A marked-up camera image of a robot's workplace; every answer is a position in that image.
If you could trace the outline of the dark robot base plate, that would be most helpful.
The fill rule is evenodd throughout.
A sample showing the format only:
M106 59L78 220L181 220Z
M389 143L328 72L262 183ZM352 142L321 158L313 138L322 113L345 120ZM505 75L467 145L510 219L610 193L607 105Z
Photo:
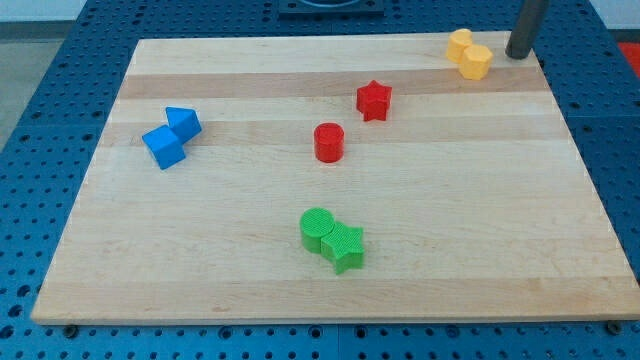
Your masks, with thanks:
M278 0L278 14L302 15L380 15L384 13L384 0Z

